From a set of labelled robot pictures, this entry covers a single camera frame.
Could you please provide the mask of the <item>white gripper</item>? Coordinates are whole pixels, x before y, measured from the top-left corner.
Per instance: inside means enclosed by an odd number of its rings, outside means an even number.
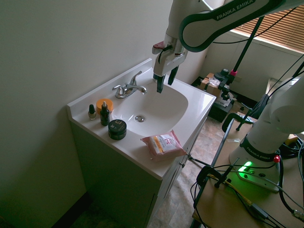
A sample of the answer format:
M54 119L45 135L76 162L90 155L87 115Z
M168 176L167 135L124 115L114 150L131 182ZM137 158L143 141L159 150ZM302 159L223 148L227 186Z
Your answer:
M185 61L186 56L186 50L184 50L180 55L175 55L175 53L171 50L167 50L157 56L153 69L153 80L157 83L158 93L162 92L165 75L169 71L171 71L171 73L169 75L168 85L172 85L176 77L179 65Z

